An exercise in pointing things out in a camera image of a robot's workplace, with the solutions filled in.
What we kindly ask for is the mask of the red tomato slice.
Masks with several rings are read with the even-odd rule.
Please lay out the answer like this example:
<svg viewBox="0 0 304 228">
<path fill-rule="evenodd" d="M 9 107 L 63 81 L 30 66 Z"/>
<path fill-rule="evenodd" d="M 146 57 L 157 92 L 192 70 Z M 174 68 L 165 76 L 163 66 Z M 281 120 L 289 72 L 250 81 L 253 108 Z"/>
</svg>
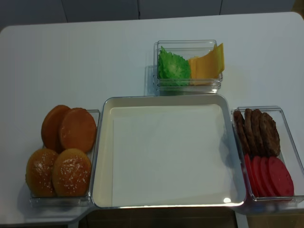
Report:
<svg viewBox="0 0 304 228">
<path fill-rule="evenodd" d="M 259 165 L 260 177 L 262 181 L 263 189 L 268 197 L 275 197 L 276 191 L 274 190 L 273 184 L 270 180 L 269 170 L 268 170 L 268 158 L 262 157 Z"/>
<path fill-rule="evenodd" d="M 277 157 L 268 159 L 270 181 L 276 195 L 287 197 L 294 195 L 294 184 L 285 164 Z"/>
<path fill-rule="evenodd" d="M 260 177 L 260 163 L 261 163 L 261 157 L 259 157 L 259 156 L 255 156 L 251 161 L 253 178 L 254 178 L 255 186 L 258 191 L 259 197 L 267 197 L 268 194 L 267 194 L 266 190 L 264 189 L 264 186 L 263 186 L 263 183 L 262 183 L 261 177 Z"/>
<path fill-rule="evenodd" d="M 245 154 L 244 159 L 245 159 L 245 166 L 247 169 L 247 174 L 248 174 L 248 178 L 249 178 L 249 182 L 250 182 L 250 186 L 251 186 L 253 195 L 255 197 L 258 197 L 259 194 L 258 194 L 258 190 L 255 185 L 255 181 L 254 181 L 254 177 L 253 177 L 253 173 L 252 173 L 252 169 L 251 169 L 251 160 L 250 160 L 248 153 Z"/>
</svg>

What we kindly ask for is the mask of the clear lettuce cheese container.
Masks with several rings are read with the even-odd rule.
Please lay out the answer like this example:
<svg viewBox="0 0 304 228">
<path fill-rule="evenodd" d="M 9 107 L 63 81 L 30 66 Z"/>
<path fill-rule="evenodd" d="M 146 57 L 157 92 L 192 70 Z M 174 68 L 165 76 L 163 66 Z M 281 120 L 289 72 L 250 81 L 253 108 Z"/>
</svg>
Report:
<svg viewBox="0 0 304 228">
<path fill-rule="evenodd" d="M 179 55 L 185 60 L 202 57 L 211 52 L 215 40 L 160 40 L 154 44 L 153 87 L 160 95 L 216 94 L 221 88 L 223 75 L 210 79 L 160 79 L 159 55 L 161 49 Z"/>
</svg>

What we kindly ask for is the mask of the green lettuce leaf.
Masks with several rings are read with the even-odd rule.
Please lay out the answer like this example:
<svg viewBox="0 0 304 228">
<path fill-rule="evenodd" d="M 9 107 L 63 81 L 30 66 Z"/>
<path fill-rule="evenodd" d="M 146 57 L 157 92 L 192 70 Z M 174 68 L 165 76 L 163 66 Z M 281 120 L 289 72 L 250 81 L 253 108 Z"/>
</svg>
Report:
<svg viewBox="0 0 304 228">
<path fill-rule="evenodd" d="M 190 65 L 183 57 L 171 53 L 171 58 L 167 62 L 163 72 L 158 70 L 159 78 L 161 79 L 189 79 Z"/>
<path fill-rule="evenodd" d="M 161 46 L 160 52 L 159 52 L 159 71 L 163 72 L 165 69 L 165 66 L 167 65 L 167 62 L 170 60 L 171 54 L 170 52 L 167 52 L 163 46 Z"/>
</svg>

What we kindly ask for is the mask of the brown patty rear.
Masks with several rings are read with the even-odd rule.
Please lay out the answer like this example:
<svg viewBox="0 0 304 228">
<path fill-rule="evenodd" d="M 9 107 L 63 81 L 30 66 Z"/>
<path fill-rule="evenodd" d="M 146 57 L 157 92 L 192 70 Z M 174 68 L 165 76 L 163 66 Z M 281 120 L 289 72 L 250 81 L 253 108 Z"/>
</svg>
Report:
<svg viewBox="0 0 304 228">
<path fill-rule="evenodd" d="M 235 110 L 233 112 L 233 118 L 234 118 L 234 122 L 235 122 L 235 127 L 236 127 L 236 131 L 239 137 L 239 141 L 242 147 L 242 151 L 243 153 L 246 155 L 250 155 L 251 151 L 250 151 L 250 147 L 248 145 L 247 142 L 247 137 L 245 134 L 245 130 L 244 130 L 244 118 L 243 115 L 241 114 L 241 112 L 239 110 Z"/>
</svg>

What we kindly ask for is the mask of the brown patty front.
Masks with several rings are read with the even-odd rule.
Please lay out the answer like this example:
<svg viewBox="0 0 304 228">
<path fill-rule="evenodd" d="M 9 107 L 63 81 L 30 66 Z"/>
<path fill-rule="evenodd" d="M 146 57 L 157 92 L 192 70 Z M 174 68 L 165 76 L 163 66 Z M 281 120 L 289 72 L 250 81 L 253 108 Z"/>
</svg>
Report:
<svg viewBox="0 0 304 228">
<path fill-rule="evenodd" d="M 259 118 L 259 128 L 267 155 L 278 157 L 281 152 L 281 148 L 276 122 L 268 113 L 264 112 Z"/>
</svg>

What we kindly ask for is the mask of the sesame top bun right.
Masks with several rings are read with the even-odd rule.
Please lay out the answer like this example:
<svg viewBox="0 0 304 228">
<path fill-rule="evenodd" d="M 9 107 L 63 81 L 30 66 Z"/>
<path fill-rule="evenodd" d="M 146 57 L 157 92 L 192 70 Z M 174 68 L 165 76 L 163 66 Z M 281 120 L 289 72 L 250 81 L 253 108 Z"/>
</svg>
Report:
<svg viewBox="0 0 304 228">
<path fill-rule="evenodd" d="M 79 149 L 67 149 L 59 154 L 52 171 L 52 183 L 59 197 L 86 195 L 91 177 L 92 164 Z"/>
</svg>

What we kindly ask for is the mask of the white metal tray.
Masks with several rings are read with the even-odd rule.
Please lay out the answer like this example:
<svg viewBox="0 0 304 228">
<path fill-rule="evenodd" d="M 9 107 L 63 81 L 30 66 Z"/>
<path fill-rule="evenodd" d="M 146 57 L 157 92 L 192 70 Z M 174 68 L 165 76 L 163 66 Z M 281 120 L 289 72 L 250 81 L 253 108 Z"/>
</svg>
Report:
<svg viewBox="0 0 304 228">
<path fill-rule="evenodd" d="M 229 158 L 233 163 L 234 182 L 242 198 L 239 203 L 195 204 L 195 205 L 146 205 L 116 207 L 112 203 L 113 196 L 113 120 L 116 117 L 129 116 L 133 108 L 167 107 L 167 106 L 203 106 L 218 105 L 221 107 L 230 144 Z M 241 161 L 230 118 L 230 110 L 226 99 L 221 95 L 180 95 L 180 96 L 142 96 L 142 97 L 113 97 L 108 99 L 102 111 L 100 120 L 99 148 L 96 157 L 92 200 L 99 208 L 170 208 L 170 207 L 237 207 L 244 203 L 246 187 L 244 183 Z"/>
</svg>

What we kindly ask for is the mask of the sesame bun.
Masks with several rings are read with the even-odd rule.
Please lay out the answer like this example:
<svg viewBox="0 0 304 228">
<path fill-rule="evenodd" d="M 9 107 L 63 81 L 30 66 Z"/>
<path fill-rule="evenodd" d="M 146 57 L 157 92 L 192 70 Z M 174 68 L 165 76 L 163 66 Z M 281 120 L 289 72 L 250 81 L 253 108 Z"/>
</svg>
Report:
<svg viewBox="0 0 304 228">
<path fill-rule="evenodd" d="M 91 177 L 92 164 L 79 149 L 67 149 L 59 154 L 52 171 L 52 183 L 59 197 L 86 195 Z"/>
<path fill-rule="evenodd" d="M 52 184 L 53 166 L 58 153 L 43 148 L 35 151 L 26 166 L 26 184 L 35 197 L 54 197 Z"/>
</svg>

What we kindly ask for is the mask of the yellow cheese slice top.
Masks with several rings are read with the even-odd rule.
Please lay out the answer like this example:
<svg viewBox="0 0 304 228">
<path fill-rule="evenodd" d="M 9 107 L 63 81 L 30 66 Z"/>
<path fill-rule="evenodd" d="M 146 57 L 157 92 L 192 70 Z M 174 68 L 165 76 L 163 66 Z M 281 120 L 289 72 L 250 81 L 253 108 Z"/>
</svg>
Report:
<svg viewBox="0 0 304 228">
<path fill-rule="evenodd" d="M 196 59 L 196 79 L 217 78 L 225 69 L 224 44 L 214 48 L 206 55 Z"/>
</svg>

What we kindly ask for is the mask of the bun half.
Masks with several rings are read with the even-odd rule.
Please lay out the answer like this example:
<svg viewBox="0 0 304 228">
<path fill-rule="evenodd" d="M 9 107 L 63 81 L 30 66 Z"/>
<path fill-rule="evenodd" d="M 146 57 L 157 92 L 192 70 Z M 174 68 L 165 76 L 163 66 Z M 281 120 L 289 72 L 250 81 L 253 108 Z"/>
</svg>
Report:
<svg viewBox="0 0 304 228">
<path fill-rule="evenodd" d="M 95 143 L 97 126 L 86 109 L 72 108 L 63 118 L 58 133 L 64 149 L 79 149 L 88 153 Z"/>
<path fill-rule="evenodd" d="M 55 106 L 45 117 L 41 126 L 41 138 L 46 148 L 61 153 L 63 148 L 59 138 L 59 127 L 70 108 L 66 105 Z"/>
</svg>

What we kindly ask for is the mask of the brown patty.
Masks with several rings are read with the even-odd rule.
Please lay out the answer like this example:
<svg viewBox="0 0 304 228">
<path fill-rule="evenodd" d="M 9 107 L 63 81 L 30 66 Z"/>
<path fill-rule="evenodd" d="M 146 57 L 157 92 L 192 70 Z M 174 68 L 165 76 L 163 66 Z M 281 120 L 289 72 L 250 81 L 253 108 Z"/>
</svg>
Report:
<svg viewBox="0 0 304 228">
<path fill-rule="evenodd" d="M 268 113 L 264 112 L 259 118 L 259 128 L 267 155 L 278 157 L 281 152 L 281 148 L 276 122 Z"/>
<path fill-rule="evenodd" d="M 246 134 L 246 137 L 247 137 L 247 142 L 248 142 L 248 145 L 250 147 L 251 153 L 253 155 L 258 155 L 258 150 L 257 150 L 257 147 L 256 147 L 255 138 L 254 138 L 253 131 L 252 131 L 251 114 L 252 114 L 252 110 L 247 108 L 245 110 L 245 123 L 244 123 L 245 134 Z"/>
<path fill-rule="evenodd" d="M 241 114 L 241 112 L 239 110 L 235 110 L 233 112 L 233 118 L 234 118 L 234 122 L 235 122 L 235 127 L 236 127 L 236 131 L 239 137 L 239 141 L 242 147 L 242 151 L 243 153 L 246 155 L 250 155 L 251 151 L 250 151 L 250 147 L 248 145 L 247 142 L 247 137 L 245 134 L 245 130 L 244 130 L 244 118 L 243 115 Z"/>
<path fill-rule="evenodd" d="M 257 148 L 257 152 L 258 152 L 259 156 L 266 156 L 266 151 L 264 149 L 263 140 L 262 140 L 260 128 L 259 128 L 259 119 L 260 119 L 261 114 L 262 113 L 259 109 L 255 109 L 252 111 L 251 127 L 252 127 L 252 132 L 253 132 L 253 136 L 254 136 L 254 140 L 255 140 L 255 144 L 256 144 L 256 148 Z"/>
</svg>

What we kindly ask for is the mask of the clear bun container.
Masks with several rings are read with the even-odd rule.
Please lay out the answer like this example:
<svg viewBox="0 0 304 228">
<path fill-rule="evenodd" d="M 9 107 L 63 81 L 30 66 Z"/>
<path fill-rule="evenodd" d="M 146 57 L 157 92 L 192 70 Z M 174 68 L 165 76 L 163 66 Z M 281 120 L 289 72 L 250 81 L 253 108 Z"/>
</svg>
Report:
<svg viewBox="0 0 304 228">
<path fill-rule="evenodd" d="M 42 207 L 87 207 L 92 204 L 92 185 L 94 182 L 94 172 L 96 167 L 96 157 L 98 152 L 98 144 L 99 144 L 99 133 L 100 133 L 100 120 L 101 114 L 99 110 L 87 110 L 93 117 L 96 127 L 97 133 L 95 138 L 95 143 L 91 149 L 87 153 L 88 158 L 91 161 L 91 176 L 90 182 L 88 185 L 88 189 L 84 196 L 79 197 L 36 197 L 32 192 L 30 193 L 30 204 L 33 208 L 42 208 Z"/>
</svg>

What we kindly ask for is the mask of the yellow cheese slice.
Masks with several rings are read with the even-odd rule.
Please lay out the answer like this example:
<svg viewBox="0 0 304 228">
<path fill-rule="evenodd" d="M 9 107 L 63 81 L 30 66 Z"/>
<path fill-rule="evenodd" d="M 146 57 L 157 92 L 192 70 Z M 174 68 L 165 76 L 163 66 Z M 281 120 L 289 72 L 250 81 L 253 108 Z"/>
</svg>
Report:
<svg viewBox="0 0 304 228">
<path fill-rule="evenodd" d="M 190 70 L 191 70 L 191 79 L 201 79 L 200 72 L 197 71 L 197 67 L 196 67 L 197 61 L 200 59 L 201 59 L 201 57 L 195 56 L 188 60 L 189 65 L 190 65 Z"/>
<path fill-rule="evenodd" d="M 196 79 L 217 78 L 225 69 L 224 44 L 214 48 L 206 55 L 196 59 Z"/>
</svg>

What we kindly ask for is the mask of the red tomato slice rear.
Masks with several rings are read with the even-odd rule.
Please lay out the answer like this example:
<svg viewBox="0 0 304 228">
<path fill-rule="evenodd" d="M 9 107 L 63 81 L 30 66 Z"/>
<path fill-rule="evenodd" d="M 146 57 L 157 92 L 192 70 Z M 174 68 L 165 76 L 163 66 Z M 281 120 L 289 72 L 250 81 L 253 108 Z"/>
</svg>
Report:
<svg viewBox="0 0 304 228">
<path fill-rule="evenodd" d="M 251 160 L 250 160 L 248 153 L 245 154 L 244 159 L 245 159 L 245 166 L 247 169 L 247 174 L 248 174 L 248 178 L 249 178 L 249 182 L 250 182 L 250 186 L 251 186 L 253 195 L 255 197 L 258 197 L 259 194 L 258 194 L 258 190 L 255 185 L 255 181 L 254 181 L 254 177 L 253 177 L 253 173 L 252 173 L 252 169 L 251 169 Z"/>
</svg>

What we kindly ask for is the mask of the green lettuce leaf rear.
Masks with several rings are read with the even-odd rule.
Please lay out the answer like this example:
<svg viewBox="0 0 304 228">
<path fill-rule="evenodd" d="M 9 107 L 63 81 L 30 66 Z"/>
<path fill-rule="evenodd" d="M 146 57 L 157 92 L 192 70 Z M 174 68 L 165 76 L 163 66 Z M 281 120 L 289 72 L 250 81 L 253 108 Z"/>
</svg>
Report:
<svg viewBox="0 0 304 228">
<path fill-rule="evenodd" d="M 171 54 L 170 52 L 167 52 L 163 46 L 161 46 L 160 52 L 159 52 L 159 71 L 163 72 L 165 69 L 165 66 L 167 65 L 167 62 L 170 60 Z"/>
</svg>

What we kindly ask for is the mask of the red tomato slice front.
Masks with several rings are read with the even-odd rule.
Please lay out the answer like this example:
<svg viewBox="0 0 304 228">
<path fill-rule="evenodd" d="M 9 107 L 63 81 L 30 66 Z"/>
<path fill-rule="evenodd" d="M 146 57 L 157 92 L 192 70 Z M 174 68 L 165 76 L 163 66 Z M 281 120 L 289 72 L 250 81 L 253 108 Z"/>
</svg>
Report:
<svg viewBox="0 0 304 228">
<path fill-rule="evenodd" d="M 268 159 L 270 181 L 276 195 L 287 197 L 294 195 L 294 184 L 285 164 L 277 157 Z"/>
</svg>

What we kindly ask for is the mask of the bun half front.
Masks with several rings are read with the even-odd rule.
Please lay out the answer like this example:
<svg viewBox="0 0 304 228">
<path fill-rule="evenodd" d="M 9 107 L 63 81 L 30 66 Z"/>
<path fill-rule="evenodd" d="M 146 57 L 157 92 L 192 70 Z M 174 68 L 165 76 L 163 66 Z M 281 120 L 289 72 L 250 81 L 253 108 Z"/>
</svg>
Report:
<svg viewBox="0 0 304 228">
<path fill-rule="evenodd" d="M 64 149 L 79 149 L 88 153 L 95 143 L 97 126 L 86 109 L 72 108 L 63 118 L 58 133 Z"/>
</svg>

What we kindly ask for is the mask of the sesame top bun left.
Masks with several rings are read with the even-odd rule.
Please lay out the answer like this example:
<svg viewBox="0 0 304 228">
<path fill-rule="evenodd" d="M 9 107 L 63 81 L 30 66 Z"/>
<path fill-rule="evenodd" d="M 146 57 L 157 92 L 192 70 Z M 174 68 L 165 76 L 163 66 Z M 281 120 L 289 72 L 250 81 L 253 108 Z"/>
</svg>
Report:
<svg viewBox="0 0 304 228">
<path fill-rule="evenodd" d="M 26 166 L 26 184 L 35 197 L 54 197 L 52 184 L 53 166 L 58 153 L 43 148 L 35 151 Z"/>
</svg>

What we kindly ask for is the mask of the clear patty tomato container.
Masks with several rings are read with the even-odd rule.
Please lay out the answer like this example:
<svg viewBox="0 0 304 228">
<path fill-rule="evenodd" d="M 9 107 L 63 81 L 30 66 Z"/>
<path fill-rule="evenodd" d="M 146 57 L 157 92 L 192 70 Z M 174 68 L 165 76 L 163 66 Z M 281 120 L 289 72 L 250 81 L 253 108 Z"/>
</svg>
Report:
<svg viewBox="0 0 304 228">
<path fill-rule="evenodd" d="M 268 113 L 273 120 L 276 122 L 276 128 L 280 137 L 280 148 L 281 152 L 277 158 L 279 158 L 288 169 L 291 178 L 293 180 L 294 184 L 294 195 L 293 196 L 287 196 L 282 197 L 276 195 L 275 197 L 255 197 L 253 195 L 247 169 L 245 166 L 245 159 L 244 159 L 244 153 L 242 151 L 242 147 L 239 141 L 239 137 L 236 131 L 235 122 L 233 118 L 233 112 L 235 110 L 239 110 L 241 114 L 243 115 L 243 118 L 245 120 L 245 110 L 249 108 L 252 111 L 255 109 L 259 109 L 261 113 Z M 238 107 L 236 109 L 233 109 L 231 111 L 231 121 L 234 131 L 234 136 L 237 144 L 238 154 L 241 160 L 241 167 L 242 167 L 242 173 L 244 177 L 245 187 L 247 191 L 246 195 L 246 206 L 265 206 L 265 207 L 293 207 L 300 202 L 304 200 L 304 168 L 301 162 L 301 159 L 299 157 L 297 148 L 294 144 L 293 137 L 291 135 L 291 132 L 289 130 L 285 115 L 283 110 L 278 106 L 253 106 L 253 107 Z M 249 155 L 250 160 L 255 157 L 256 155 L 253 155 L 252 153 Z"/>
</svg>

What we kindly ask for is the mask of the green lettuce leaf front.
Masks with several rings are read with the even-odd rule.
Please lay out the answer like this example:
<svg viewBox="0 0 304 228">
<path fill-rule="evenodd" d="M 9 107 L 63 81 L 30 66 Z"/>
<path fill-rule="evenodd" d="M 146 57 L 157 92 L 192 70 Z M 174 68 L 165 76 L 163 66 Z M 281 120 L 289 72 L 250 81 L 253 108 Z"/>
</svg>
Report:
<svg viewBox="0 0 304 228">
<path fill-rule="evenodd" d="M 161 79 L 189 79 L 190 65 L 183 57 L 171 53 L 171 58 L 167 62 L 163 72 L 158 70 L 159 78 Z"/>
</svg>

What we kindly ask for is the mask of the bottom bun half rear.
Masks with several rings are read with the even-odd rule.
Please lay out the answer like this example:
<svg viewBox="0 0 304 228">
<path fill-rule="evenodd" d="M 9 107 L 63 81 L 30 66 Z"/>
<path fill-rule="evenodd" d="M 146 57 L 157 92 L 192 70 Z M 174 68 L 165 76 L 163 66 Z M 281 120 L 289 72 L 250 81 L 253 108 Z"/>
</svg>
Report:
<svg viewBox="0 0 304 228">
<path fill-rule="evenodd" d="M 55 106 L 45 117 L 41 126 L 41 138 L 46 148 L 61 153 L 63 148 L 59 138 L 59 127 L 70 108 L 66 105 Z"/>
</svg>

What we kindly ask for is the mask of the yellow cheese slice lower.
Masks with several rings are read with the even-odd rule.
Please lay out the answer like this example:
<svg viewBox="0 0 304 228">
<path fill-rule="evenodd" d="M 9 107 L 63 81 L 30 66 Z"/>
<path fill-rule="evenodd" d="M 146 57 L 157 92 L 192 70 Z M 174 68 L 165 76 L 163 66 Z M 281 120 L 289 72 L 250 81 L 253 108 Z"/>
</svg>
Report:
<svg viewBox="0 0 304 228">
<path fill-rule="evenodd" d="M 197 71 L 197 67 L 196 67 L 197 61 L 200 59 L 201 59 L 201 57 L 195 56 L 188 60 L 189 65 L 190 65 L 190 70 L 191 70 L 191 79 L 201 79 L 200 72 Z"/>
</svg>

